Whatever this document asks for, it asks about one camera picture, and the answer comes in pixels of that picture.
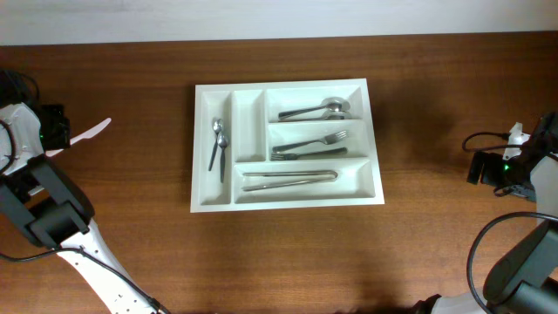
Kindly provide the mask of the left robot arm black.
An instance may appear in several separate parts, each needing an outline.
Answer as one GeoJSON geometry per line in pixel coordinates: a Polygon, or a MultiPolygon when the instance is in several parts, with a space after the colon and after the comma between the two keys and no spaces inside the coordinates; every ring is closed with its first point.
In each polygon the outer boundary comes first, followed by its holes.
{"type": "Polygon", "coordinates": [[[78,142],[60,104],[43,105],[37,82],[1,71],[1,213],[33,245],[57,255],[112,313],[165,313],[107,247],[85,193],[52,162],[78,142]]]}

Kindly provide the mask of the metal fork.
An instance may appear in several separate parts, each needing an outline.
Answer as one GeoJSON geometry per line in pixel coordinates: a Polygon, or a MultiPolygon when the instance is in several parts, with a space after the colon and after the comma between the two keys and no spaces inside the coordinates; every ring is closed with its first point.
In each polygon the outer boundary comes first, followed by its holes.
{"type": "Polygon", "coordinates": [[[300,160],[304,157],[314,157],[314,156],[322,156],[322,155],[335,155],[335,154],[346,154],[348,152],[347,147],[340,147],[331,150],[325,151],[316,151],[316,152],[309,152],[309,153],[301,153],[301,154],[271,154],[270,160],[271,161],[279,161],[279,160],[300,160]]]}
{"type": "Polygon", "coordinates": [[[337,133],[332,133],[326,136],[323,136],[322,138],[316,139],[316,140],[307,140],[307,141],[303,141],[303,142],[297,142],[297,143],[293,143],[293,144],[287,144],[287,145],[281,145],[281,146],[276,146],[272,148],[272,152],[276,153],[276,154],[280,154],[280,153],[284,153],[286,151],[295,149],[295,148],[299,148],[299,147],[304,147],[307,146],[309,144],[314,144],[314,143],[321,143],[324,145],[332,145],[335,143],[338,143],[339,141],[345,139],[348,137],[348,132],[346,130],[337,132],[337,133]]]}

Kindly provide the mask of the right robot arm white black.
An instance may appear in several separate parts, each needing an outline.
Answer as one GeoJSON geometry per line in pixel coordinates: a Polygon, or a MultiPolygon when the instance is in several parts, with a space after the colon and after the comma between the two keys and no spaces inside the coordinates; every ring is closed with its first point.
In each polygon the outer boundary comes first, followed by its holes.
{"type": "Polygon", "coordinates": [[[418,301],[413,313],[555,313],[557,282],[557,114],[543,115],[531,133],[521,123],[499,133],[503,144],[469,147],[467,176],[472,184],[493,187],[497,197],[513,195],[536,204],[534,212],[512,212],[491,220],[475,237],[466,261],[468,292],[457,297],[434,295],[418,301]],[[490,270],[482,290],[473,280],[473,259],[487,232],[514,218],[535,218],[537,226],[490,270]]]}

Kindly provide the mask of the large metal spoon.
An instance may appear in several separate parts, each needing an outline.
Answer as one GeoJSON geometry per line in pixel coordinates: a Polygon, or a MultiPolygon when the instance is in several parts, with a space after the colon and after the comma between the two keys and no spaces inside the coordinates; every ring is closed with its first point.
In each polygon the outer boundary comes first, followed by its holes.
{"type": "Polygon", "coordinates": [[[350,103],[348,100],[339,97],[326,98],[319,106],[281,112],[278,113],[277,117],[279,120],[284,120],[300,114],[310,113],[317,110],[328,110],[334,113],[346,112],[350,110],[350,103]]]}
{"type": "Polygon", "coordinates": [[[302,121],[322,121],[322,120],[342,120],[342,119],[351,119],[352,115],[349,112],[341,111],[341,112],[325,112],[319,118],[311,118],[311,119],[283,119],[282,122],[302,122],[302,121]]]}

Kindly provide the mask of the small teaspoon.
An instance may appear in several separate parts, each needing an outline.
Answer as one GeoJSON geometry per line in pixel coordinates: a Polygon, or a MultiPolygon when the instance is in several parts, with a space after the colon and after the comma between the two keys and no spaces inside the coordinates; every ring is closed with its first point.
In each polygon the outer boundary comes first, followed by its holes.
{"type": "Polygon", "coordinates": [[[217,136],[217,145],[221,149],[220,156],[220,182],[225,181],[225,170],[226,170],[226,149],[230,144],[229,137],[224,133],[220,132],[217,136]]]}
{"type": "Polygon", "coordinates": [[[216,155],[216,151],[217,151],[217,147],[218,147],[218,135],[219,133],[223,130],[224,127],[224,123],[222,119],[215,119],[213,122],[213,131],[215,134],[215,141],[214,141],[214,145],[212,148],[212,152],[211,152],[211,156],[210,156],[210,161],[209,161],[209,165],[208,165],[208,170],[211,171],[214,165],[214,158],[216,155]]]}

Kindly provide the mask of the metal knife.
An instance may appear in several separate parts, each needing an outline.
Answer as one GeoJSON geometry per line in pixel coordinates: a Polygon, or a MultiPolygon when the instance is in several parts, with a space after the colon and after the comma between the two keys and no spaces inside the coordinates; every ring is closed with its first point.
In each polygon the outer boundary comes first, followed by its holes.
{"type": "Polygon", "coordinates": [[[259,186],[243,187],[242,191],[244,191],[244,192],[254,192],[254,191],[273,189],[273,188],[294,187],[294,186],[300,186],[300,185],[330,182],[330,181],[335,181],[336,179],[337,179],[337,177],[323,177],[323,178],[306,179],[306,180],[299,180],[299,181],[285,181],[285,182],[266,183],[266,184],[262,184],[262,185],[259,185],[259,186]]]}
{"type": "Polygon", "coordinates": [[[282,171],[282,172],[245,172],[245,177],[266,178],[304,178],[305,180],[336,179],[338,172],[334,170],[305,170],[305,171],[282,171]]]}

